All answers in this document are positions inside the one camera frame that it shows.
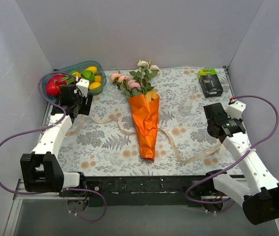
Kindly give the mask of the orange wrapping paper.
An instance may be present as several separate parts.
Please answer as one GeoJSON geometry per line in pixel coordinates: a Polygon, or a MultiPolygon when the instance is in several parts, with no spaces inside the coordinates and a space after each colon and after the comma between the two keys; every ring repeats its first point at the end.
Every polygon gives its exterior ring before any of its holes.
{"type": "Polygon", "coordinates": [[[141,158],[155,160],[159,125],[159,95],[151,90],[146,95],[129,98],[132,118],[137,132],[141,158]]]}

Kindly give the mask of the white rose stem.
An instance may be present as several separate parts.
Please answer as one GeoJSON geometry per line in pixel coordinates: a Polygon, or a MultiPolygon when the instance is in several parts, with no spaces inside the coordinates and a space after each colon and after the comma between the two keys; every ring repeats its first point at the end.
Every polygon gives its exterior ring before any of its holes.
{"type": "Polygon", "coordinates": [[[137,61],[137,70],[130,71],[129,74],[132,76],[132,80],[135,80],[142,86],[147,86],[151,85],[150,81],[155,78],[159,72],[160,69],[157,65],[139,59],[137,61]]]}

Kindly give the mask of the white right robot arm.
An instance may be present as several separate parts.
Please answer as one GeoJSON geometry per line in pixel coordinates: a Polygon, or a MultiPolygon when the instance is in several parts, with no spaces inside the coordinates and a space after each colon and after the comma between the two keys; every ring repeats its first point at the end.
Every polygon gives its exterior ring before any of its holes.
{"type": "Polygon", "coordinates": [[[221,103],[204,106],[207,131],[219,139],[240,167],[247,185],[233,179],[226,172],[205,182],[209,195],[223,192],[242,206],[245,216],[254,225],[279,218],[279,181],[269,172],[257,152],[251,148],[249,137],[242,124],[245,109],[242,102],[234,102],[227,109],[221,103]]]}

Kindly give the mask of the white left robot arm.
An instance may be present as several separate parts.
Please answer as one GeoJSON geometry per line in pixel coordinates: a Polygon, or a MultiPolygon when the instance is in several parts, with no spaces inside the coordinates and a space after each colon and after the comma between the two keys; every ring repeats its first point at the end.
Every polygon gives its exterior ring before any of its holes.
{"type": "Polygon", "coordinates": [[[28,192],[60,192],[70,188],[77,197],[86,193],[87,185],[79,172],[64,172],[58,162],[58,152],[66,133],[78,115],[89,115],[92,95],[89,82],[61,87],[60,98],[53,105],[50,122],[40,141],[30,154],[20,160],[25,189],[28,192]]]}

